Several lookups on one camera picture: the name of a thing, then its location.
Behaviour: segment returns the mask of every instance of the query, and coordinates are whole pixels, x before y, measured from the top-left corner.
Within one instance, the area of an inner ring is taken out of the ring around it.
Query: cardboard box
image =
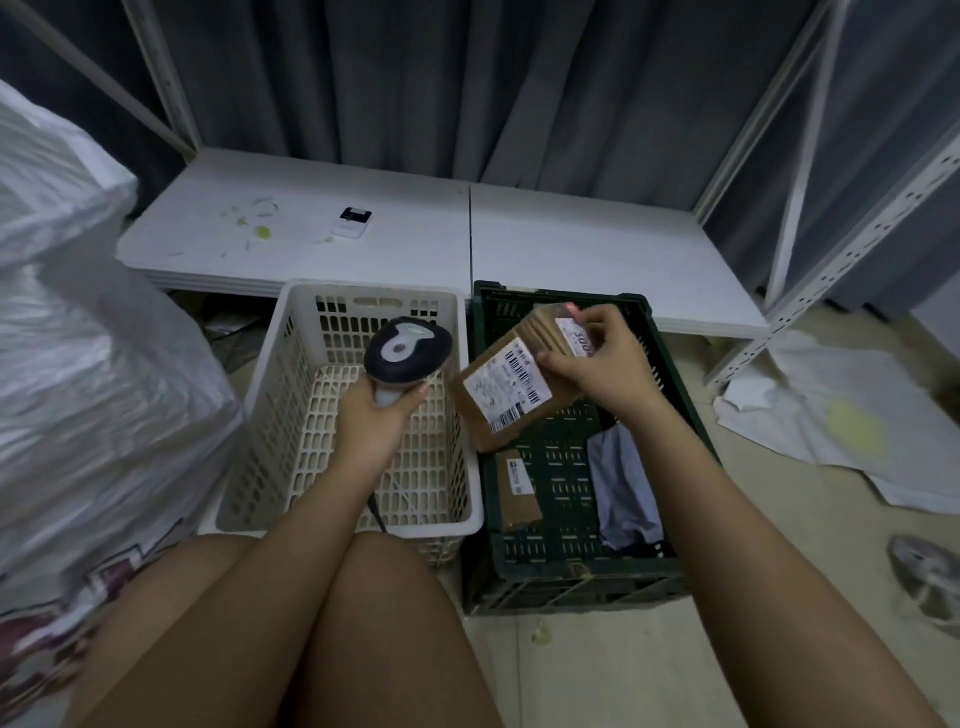
[[[594,345],[563,303],[535,308],[458,374],[450,393],[478,452],[511,443],[524,427],[559,412],[583,393],[541,369],[540,352],[590,356]]]
[[[519,450],[508,449],[496,454],[496,483],[504,533],[528,528],[543,520],[537,491]]]

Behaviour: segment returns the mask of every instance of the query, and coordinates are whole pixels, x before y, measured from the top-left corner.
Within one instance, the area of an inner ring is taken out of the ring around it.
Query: barcode scanner
[[[406,392],[436,374],[453,351],[453,337],[432,321],[401,316],[378,331],[367,346],[363,366],[373,382],[373,401],[389,407]],[[367,507],[384,533],[376,494]]]

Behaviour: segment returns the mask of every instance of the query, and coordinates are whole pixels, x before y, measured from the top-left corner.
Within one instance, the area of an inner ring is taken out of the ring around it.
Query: tiled floor
[[[867,314],[818,308],[799,328],[825,344],[893,352],[927,387],[957,367],[909,323],[891,328]],[[960,728],[960,640],[924,622],[885,556],[888,538],[902,533],[960,551],[960,518],[885,506],[859,473],[790,460],[720,427],[711,406],[715,393],[703,386],[719,352],[698,337],[666,338],[732,479]],[[238,388],[245,389],[242,380],[251,372],[245,367],[235,375]],[[449,588],[457,576],[445,573],[442,580]],[[644,611],[470,618],[466,625],[508,728],[744,725],[689,598]]]

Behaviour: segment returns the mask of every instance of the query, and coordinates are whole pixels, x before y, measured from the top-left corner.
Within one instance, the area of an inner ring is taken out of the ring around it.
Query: dark green plastic crate
[[[470,359],[485,351],[542,303],[573,301],[581,308],[615,303],[643,344],[666,398],[716,452],[663,345],[642,296],[588,296],[564,291],[509,291],[499,283],[473,286]],[[542,523],[502,532],[495,455],[480,455],[487,521],[461,550],[468,614],[548,614],[636,609],[687,594],[684,573],[667,534],[655,545],[628,551],[603,545],[587,461],[587,438],[614,425],[613,417],[580,400],[533,423],[508,449],[523,455],[537,489]]]

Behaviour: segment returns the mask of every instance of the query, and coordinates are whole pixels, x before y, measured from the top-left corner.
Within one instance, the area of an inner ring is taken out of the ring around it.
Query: thigh
[[[255,543],[244,536],[200,536],[137,576],[112,607],[90,648],[64,726],[78,725]]]
[[[355,536],[303,653],[295,726],[500,726],[456,609],[418,554]]]

